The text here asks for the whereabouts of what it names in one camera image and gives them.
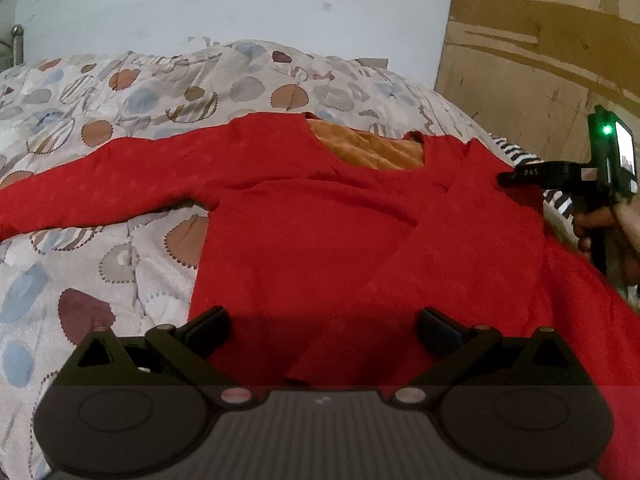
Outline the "person's right hand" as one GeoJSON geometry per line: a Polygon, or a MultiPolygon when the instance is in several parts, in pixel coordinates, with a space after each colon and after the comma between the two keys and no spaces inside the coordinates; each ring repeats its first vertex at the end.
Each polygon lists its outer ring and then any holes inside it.
{"type": "Polygon", "coordinates": [[[639,196],[589,214],[576,214],[578,250],[592,263],[594,240],[604,236],[606,276],[628,304],[639,309],[639,196]]]}

